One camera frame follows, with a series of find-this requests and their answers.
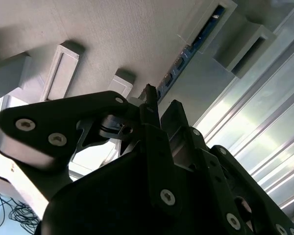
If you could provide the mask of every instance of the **robotic arm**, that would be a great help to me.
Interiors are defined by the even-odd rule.
[[[139,107],[102,92],[0,112],[0,177],[42,219],[36,234],[294,235],[231,153],[189,127],[181,103],[159,120],[156,89],[145,94]],[[110,138],[121,157],[72,183],[72,156]]]

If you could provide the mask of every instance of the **bolt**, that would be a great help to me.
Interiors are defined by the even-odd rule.
[[[285,229],[279,225],[279,224],[276,224],[275,225],[276,229],[278,230],[278,232],[281,234],[281,235],[287,235],[288,233],[285,231]]]
[[[233,229],[237,231],[241,229],[241,224],[234,214],[226,214],[226,220],[233,227]]]
[[[173,206],[175,204],[175,196],[167,189],[161,190],[160,197],[168,206]]]
[[[119,98],[119,97],[116,97],[116,101],[121,103],[121,104],[123,103],[123,100],[121,98]]]
[[[64,146],[67,143],[67,138],[61,133],[52,133],[48,137],[49,143],[55,146]]]
[[[226,155],[226,150],[224,148],[219,148],[219,150],[223,155]]]
[[[23,118],[23,119],[17,120],[15,123],[15,126],[21,131],[31,131],[35,129],[36,124],[32,120]]]
[[[294,229],[290,228],[291,234],[294,235]]]
[[[200,132],[197,129],[193,129],[195,135],[200,136]]]

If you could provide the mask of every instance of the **tangled wires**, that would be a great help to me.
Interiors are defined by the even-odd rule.
[[[19,222],[23,229],[33,235],[39,223],[39,219],[30,206],[22,202],[16,202],[13,199],[10,201],[13,201],[15,205],[11,205],[10,201],[5,201],[2,199],[1,194],[0,200],[1,203],[9,205],[11,208],[9,219]]]

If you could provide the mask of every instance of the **aluminum panel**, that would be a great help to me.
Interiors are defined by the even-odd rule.
[[[294,12],[242,79],[195,124],[209,146],[228,148],[269,196],[294,216]]]

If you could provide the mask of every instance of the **corrugated metal panel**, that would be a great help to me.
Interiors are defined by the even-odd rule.
[[[208,146],[229,149],[293,216],[287,207],[294,205],[294,15],[262,60],[271,62],[268,69],[235,80],[195,127]]]

